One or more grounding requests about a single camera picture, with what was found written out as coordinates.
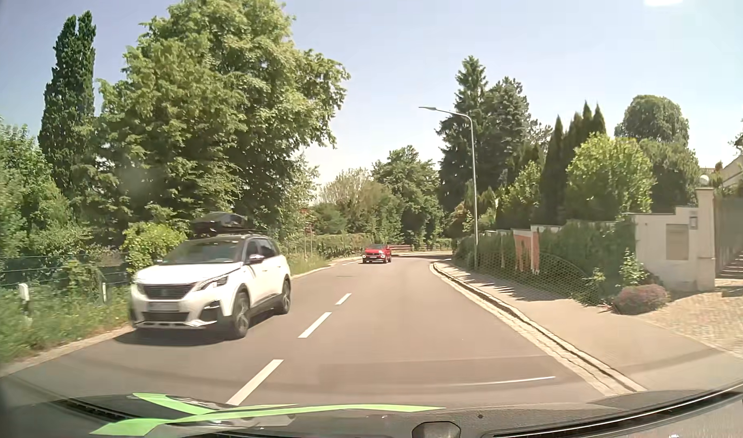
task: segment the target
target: license plate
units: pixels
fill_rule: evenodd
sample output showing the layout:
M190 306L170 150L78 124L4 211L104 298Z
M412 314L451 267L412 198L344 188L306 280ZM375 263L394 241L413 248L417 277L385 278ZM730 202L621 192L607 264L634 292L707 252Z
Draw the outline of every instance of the license plate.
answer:
M150 312L178 312L179 303L147 303Z

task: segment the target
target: roof box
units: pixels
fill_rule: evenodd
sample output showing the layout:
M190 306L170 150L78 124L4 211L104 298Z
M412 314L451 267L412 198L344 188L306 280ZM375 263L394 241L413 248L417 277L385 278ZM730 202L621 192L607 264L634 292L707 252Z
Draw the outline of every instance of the roof box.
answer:
M196 237L254 231L246 216L222 211L214 211L198 217L191 221L190 225Z

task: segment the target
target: grass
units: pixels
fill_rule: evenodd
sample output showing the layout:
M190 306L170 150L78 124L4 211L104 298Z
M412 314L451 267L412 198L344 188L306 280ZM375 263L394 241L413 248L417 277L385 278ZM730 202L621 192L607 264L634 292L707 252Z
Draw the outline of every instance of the grass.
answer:
M317 254L288 254L287 264L290 266L290 274L298 275L328 265L328 261Z
M15 291L0 291L0 364L32 356L59 345L118 328L127 323L128 288L110 288L109 303L97 298L56 297L35 288L29 323Z

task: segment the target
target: cobblestone pavement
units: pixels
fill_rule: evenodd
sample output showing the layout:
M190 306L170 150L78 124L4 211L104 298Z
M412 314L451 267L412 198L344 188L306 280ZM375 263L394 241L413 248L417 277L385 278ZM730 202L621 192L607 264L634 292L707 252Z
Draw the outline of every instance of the cobblestone pavement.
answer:
M719 281L714 292L674 294L644 321L743 356L743 283Z

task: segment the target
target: lamp post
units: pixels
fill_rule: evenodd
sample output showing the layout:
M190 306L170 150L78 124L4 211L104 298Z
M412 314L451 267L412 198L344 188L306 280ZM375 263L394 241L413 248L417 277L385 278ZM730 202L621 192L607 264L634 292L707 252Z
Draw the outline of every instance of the lamp post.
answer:
M430 111L446 112L447 114L460 115L469 120L469 127L471 130L471 172L472 172L472 183L474 184L474 268L476 265L476 254L480 246L480 219L476 215L476 157L474 155L474 121L467 114L461 114L459 112L450 112L438 109L436 107L421 107Z

